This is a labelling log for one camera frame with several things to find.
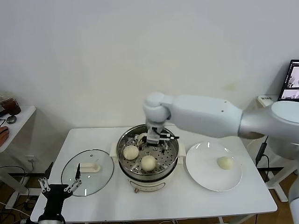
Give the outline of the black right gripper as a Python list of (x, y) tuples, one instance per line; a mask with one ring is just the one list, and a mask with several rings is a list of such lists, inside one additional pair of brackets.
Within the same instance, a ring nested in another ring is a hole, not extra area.
[[(142, 146), (145, 144), (145, 136), (139, 138), (139, 150), (142, 150)], [(165, 153), (168, 150), (168, 144), (159, 143), (159, 144), (149, 144), (151, 147), (162, 148), (162, 153)]]

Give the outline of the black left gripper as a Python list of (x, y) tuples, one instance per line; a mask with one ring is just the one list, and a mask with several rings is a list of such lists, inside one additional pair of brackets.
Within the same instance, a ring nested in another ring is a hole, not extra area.
[(41, 192), (47, 199), (46, 206), (44, 208), (44, 214), (61, 214), (64, 201), (71, 197), (71, 193), (75, 192), (76, 189), (81, 185), (80, 179), (80, 163), (77, 166), (75, 180), (72, 184), (50, 184), (48, 179), (51, 174), (53, 162), (45, 170), (43, 178), (38, 179), (41, 186)]

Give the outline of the person's hand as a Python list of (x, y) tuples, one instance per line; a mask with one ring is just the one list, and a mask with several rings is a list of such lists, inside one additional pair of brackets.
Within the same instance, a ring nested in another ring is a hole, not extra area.
[(0, 146), (2, 146), (9, 137), (9, 128), (7, 126), (0, 127)]

